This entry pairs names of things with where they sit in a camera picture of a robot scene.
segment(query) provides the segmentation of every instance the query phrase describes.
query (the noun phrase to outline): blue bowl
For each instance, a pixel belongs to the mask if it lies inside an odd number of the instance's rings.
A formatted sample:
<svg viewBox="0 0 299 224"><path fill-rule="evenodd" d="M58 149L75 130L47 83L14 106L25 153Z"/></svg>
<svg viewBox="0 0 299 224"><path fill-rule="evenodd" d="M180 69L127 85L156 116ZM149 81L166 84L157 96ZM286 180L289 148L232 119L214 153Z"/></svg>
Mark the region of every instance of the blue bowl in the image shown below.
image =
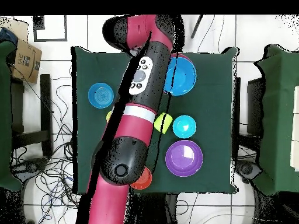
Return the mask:
<svg viewBox="0 0 299 224"><path fill-rule="evenodd" d="M93 84L88 90L88 100L97 109L103 109L111 105L114 93L112 88L102 82Z"/></svg>
<svg viewBox="0 0 299 224"><path fill-rule="evenodd" d="M188 59L179 57L171 58L166 74L164 93L171 93L173 96L180 96L188 93L196 82L196 70L194 65Z"/></svg>
<svg viewBox="0 0 299 224"><path fill-rule="evenodd" d="M190 138L196 131L196 123L190 116L181 115L173 122L172 129L177 137Z"/></svg>

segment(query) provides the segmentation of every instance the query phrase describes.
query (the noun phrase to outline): purple bowl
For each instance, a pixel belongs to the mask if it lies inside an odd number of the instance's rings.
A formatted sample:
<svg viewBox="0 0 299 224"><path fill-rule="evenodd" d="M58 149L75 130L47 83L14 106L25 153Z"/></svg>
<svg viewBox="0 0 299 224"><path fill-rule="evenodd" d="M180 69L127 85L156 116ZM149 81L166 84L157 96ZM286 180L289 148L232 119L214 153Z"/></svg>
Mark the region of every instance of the purple bowl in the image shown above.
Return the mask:
<svg viewBox="0 0 299 224"><path fill-rule="evenodd" d="M195 142L181 140L169 147L165 162L169 171L174 175L188 177L201 168L203 153Z"/></svg>

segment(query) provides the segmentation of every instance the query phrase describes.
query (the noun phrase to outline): floor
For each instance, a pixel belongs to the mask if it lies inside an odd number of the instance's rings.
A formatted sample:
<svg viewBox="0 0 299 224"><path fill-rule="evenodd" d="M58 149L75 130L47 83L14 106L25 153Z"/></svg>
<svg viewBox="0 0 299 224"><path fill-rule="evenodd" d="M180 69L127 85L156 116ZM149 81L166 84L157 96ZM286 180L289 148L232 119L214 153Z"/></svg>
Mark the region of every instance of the floor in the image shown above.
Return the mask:
<svg viewBox="0 0 299 224"><path fill-rule="evenodd" d="M237 57L237 76L241 77L241 120L240 131L246 133L247 106L246 86L248 81L261 77L253 62L262 59L264 47L268 44L280 44L285 49L294 51L299 47L298 18L293 16L272 15L205 15L194 39L191 33L199 15L182 15L185 24L184 52L220 53L227 47L240 49ZM42 50L40 73L50 74L52 81L53 102L62 111L67 110L63 123L72 130L72 97L71 97L71 53L70 46L81 46L92 52L118 53L109 46L102 36L102 25L112 16L67 16L67 41L50 41L65 38L64 16L45 16L45 29L36 30L33 35L32 16L14 16L16 20L28 23L28 41ZM30 84L39 94L39 81ZM23 121L25 132L40 129L40 101L29 85L25 84ZM68 134L58 135L60 129L60 112L53 104L54 148L70 140ZM17 151L19 156L24 151ZM249 150L241 150L245 155ZM22 159L42 156L41 146L30 145ZM59 149L53 156L58 161L64 157L63 149ZM72 164L64 163L56 167L65 167L72 174ZM177 220L179 224L252 224L255 207L252 187L244 184L238 175L234 175L237 192L227 194L187 194L178 197ZM58 190L55 176L36 177L31 179L25 191L25 215L28 219L41 224L75 224L77 210L73 206L66 207L60 198L53 198L53 191Z"/></svg>

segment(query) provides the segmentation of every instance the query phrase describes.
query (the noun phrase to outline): green tablecloth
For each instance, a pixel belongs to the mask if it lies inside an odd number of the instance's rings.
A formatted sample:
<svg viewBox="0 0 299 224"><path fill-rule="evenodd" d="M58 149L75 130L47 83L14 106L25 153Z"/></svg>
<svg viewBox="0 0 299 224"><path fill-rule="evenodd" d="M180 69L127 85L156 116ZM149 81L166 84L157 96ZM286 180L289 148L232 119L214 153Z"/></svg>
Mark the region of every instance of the green tablecloth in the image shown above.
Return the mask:
<svg viewBox="0 0 299 224"><path fill-rule="evenodd" d="M106 125L106 114L112 106L99 110L88 101L88 90L96 82L105 82L116 94L130 57L126 54L91 53L75 48L77 57L78 119L78 192L85 193L91 172L91 157ZM162 136L157 168L151 185L138 192L233 193L230 184L232 59L236 48L224 54L185 54L194 63L197 81L184 96L172 97L169 114L192 116L196 133L189 138L203 151L201 169L190 177L177 177L166 167L165 154L178 141L170 127ZM163 95L159 113L166 111L168 96ZM152 170L157 155L159 132L154 129L146 165Z"/></svg>
<svg viewBox="0 0 299 224"><path fill-rule="evenodd" d="M253 182L266 195L279 191L299 192L299 172L290 166L294 89L299 86L299 54L270 45L265 58L256 64L266 79L264 136L259 158L264 172Z"/></svg>
<svg viewBox="0 0 299 224"><path fill-rule="evenodd" d="M0 187L19 191L22 183L11 175L9 168L12 162L12 106L11 72L6 58L14 50L16 46L11 42L0 43Z"/></svg>

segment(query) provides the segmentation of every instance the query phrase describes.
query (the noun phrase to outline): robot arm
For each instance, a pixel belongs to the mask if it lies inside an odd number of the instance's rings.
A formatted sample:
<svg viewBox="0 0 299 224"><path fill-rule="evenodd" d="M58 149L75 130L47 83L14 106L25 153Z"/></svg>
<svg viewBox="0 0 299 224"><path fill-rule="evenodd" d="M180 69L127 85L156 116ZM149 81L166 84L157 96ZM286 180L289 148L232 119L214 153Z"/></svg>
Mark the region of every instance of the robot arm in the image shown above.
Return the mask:
<svg viewBox="0 0 299 224"><path fill-rule="evenodd" d="M173 22L168 15L113 17L103 25L103 35L112 47L127 52L149 42L137 68L130 68L131 63L127 68L135 72L130 88L126 89L130 100L124 106L104 162L97 164L100 175L89 212L89 224L123 224L129 185L140 177L145 167L171 57Z"/></svg>

